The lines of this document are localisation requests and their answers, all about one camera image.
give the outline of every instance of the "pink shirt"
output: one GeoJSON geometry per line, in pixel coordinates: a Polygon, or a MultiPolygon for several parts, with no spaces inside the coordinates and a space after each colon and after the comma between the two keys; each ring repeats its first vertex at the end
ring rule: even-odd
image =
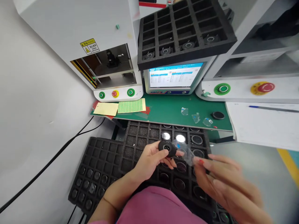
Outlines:
{"type": "MultiPolygon", "coordinates": [[[[170,190],[155,186],[134,195],[126,204],[117,223],[206,224],[191,213],[170,190]]],[[[96,221],[92,224],[107,224],[107,221],[96,221]]]]}

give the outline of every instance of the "yellow floor tape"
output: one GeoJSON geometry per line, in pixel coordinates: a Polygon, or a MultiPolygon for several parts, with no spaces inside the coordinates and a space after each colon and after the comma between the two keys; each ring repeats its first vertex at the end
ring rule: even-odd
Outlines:
{"type": "Polygon", "coordinates": [[[277,151],[280,154],[280,157],[282,158],[287,169],[289,170],[291,177],[295,181],[297,188],[299,189],[299,168],[296,166],[288,150],[277,149],[277,151]]]}

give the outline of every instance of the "white machine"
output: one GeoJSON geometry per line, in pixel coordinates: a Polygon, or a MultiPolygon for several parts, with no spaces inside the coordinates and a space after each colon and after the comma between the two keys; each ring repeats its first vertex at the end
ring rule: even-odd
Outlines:
{"type": "Polygon", "coordinates": [[[100,102],[138,100],[137,0],[14,0],[20,16],[100,102]]]}
{"type": "Polygon", "coordinates": [[[297,0],[225,1],[235,13],[238,41],[217,56],[196,95],[209,101],[299,103],[299,34],[271,40],[255,36],[297,0]]]}
{"type": "Polygon", "coordinates": [[[145,89],[148,94],[193,93],[216,56],[201,58],[144,71],[145,89]]]}

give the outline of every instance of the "blue pen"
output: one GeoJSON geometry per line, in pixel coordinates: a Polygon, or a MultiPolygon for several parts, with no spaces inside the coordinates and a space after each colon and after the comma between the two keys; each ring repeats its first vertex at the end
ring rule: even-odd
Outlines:
{"type": "Polygon", "coordinates": [[[276,110],[276,111],[285,111],[285,112],[294,112],[299,113],[299,110],[289,110],[289,109],[281,109],[281,108],[273,108],[273,107],[260,107],[260,106],[249,106],[251,108],[259,108],[259,109],[266,109],[266,110],[276,110]]]}

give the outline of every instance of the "green workbench surface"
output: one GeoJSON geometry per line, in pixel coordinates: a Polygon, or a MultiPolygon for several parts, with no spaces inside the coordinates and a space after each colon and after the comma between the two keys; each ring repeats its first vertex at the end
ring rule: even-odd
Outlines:
{"type": "Polygon", "coordinates": [[[225,102],[205,101],[198,98],[195,93],[191,95],[153,95],[143,94],[146,106],[150,107],[150,113],[147,115],[142,112],[117,114],[114,118],[136,121],[145,121],[152,123],[181,125],[195,128],[204,128],[211,130],[223,130],[232,132],[232,126],[225,107],[225,102]],[[187,116],[181,114],[182,107],[188,108],[187,116]],[[220,111],[225,115],[223,120],[215,120],[211,113],[220,111]],[[199,113],[200,121],[196,124],[192,119],[192,114],[199,113]],[[204,118],[213,120],[211,127],[205,126],[202,121],[204,118]]]}

